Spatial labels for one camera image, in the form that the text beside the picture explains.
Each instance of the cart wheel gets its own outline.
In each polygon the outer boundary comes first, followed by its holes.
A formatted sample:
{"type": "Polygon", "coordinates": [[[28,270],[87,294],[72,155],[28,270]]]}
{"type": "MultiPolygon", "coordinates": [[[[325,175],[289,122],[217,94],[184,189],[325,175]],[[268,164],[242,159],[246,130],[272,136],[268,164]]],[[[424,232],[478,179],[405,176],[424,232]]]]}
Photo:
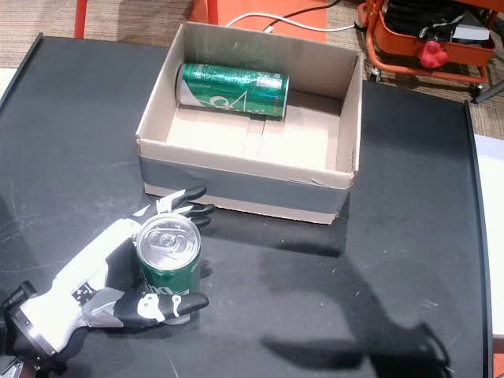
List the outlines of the cart wheel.
{"type": "Polygon", "coordinates": [[[354,21],[354,26],[360,32],[365,32],[365,31],[368,30],[368,27],[364,26],[363,24],[361,24],[361,22],[359,21],[359,19],[357,19],[357,20],[354,21]]]}
{"type": "Polygon", "coordinates": [[[472,99],[481,95],[481,92],[483,92],[483,88],[484,88],[483,84],[476,85],[471,91],[472,99]]]}
{"type": "Polygon", "coordinates": [[[381,70],[373,67],[371,73],[369,73],[369,81],[374,81],[378,83],[381,80],[381,70]]]}

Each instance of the red knob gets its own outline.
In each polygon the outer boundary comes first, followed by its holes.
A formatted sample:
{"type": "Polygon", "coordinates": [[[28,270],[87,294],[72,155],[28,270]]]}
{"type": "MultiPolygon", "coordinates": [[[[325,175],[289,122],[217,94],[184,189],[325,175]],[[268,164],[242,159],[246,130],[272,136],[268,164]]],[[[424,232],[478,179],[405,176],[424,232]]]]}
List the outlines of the red knob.
{"type": "Polygon", "coordinates": [[[418,54],[420,63],[427,69],[437,69],[448,61],[448,53],[436,41],[427,41],[418,54]]]}

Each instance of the green can lying in box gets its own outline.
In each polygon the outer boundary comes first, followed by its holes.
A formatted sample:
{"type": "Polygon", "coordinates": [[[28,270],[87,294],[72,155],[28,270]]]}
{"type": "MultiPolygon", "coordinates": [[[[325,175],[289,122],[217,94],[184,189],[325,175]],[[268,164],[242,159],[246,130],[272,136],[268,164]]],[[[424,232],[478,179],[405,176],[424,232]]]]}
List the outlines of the green can lying in box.
{"type": "Polygon", "coordinates": [[[184,105],[283,117],[288,86],[279,73],[190,63],[180,67],[176,97],[184,105]]]}

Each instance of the black cable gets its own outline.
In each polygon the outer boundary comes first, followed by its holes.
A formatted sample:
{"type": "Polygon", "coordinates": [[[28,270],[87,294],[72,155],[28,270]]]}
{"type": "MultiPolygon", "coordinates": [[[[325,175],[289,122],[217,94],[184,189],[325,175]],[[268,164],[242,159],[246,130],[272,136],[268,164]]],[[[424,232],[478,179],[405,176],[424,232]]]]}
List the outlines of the black cable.
{"type": "MultiPolygon", "coordinates": [[[[297,16],[301,13],[306,13],[306,12],[311,12],[312,10],[321,10],[321,9],[327,9],[327,8],[331,8],[332,6],[335,6],[336,4],[338,4],[341,0],[335,0],[334,2],[332,2],[331,4],[327,4],[326,6],[314,6],[313,8],[306,8],[306,9],[300,9],[300,10],[296,10],[295,12],[293,13],[289,13],[285,16],[283,16],[284,18],[290,18],[290,17],[293,17],[293,16],[297,16]]],[[[274,20],[272,22],[270,22],[264,29],[262,30],[265,30],[267,28],[270,28],[272,27],[273,25],[275,25],[277,22],[280,22],[281,20],[274,20]]]]}

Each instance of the soda can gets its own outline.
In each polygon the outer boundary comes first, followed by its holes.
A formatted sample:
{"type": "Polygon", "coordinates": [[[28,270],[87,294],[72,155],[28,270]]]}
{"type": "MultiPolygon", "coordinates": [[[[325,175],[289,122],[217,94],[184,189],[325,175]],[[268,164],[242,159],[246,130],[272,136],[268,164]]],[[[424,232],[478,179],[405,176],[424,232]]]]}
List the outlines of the soda can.
{"type": "Polygon", "coordinates": [[[283,117],[289,78],[279,73],[187,63],[177,74],[176,97],[184,105],[283,117]]]}
{"type": "MultiPolygon", "coordinates": [[[[199,290],[201,236],[186,217],[164,213],[151,217],[136,237],[136,252],[147,290],[160,295],[184,295],[199,290]]],[[[166,321],[182,324],[190,314],[166,321]]]]}

